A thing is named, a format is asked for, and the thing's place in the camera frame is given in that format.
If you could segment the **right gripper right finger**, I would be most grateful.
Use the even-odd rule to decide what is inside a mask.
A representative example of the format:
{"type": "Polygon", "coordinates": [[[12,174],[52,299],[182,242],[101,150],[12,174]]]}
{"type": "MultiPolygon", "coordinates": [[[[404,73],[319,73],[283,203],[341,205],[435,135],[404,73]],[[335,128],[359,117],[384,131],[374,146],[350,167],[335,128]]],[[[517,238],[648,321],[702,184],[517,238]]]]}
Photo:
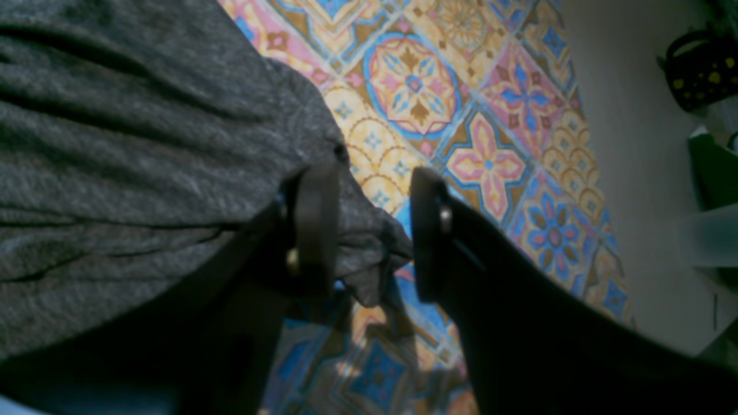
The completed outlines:
{"type": "Polygon", "coordinates": [[[735,414],[736,373],[564,291],[432,169],[413,170],[417,296],[458,328],[482,414],[735,414]]]}

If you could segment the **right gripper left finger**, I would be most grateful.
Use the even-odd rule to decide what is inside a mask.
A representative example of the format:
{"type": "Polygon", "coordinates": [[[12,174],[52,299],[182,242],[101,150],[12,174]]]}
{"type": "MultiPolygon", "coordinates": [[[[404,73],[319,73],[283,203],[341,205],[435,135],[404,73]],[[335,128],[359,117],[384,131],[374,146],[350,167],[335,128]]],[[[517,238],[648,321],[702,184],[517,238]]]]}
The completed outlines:
{"type": "Polygon", "coordinates": [[[301,168],[168,292],[3,363],[2,413],[258,413],[288,308],[334,291],[338,213],[339,165],[301,168]]]}

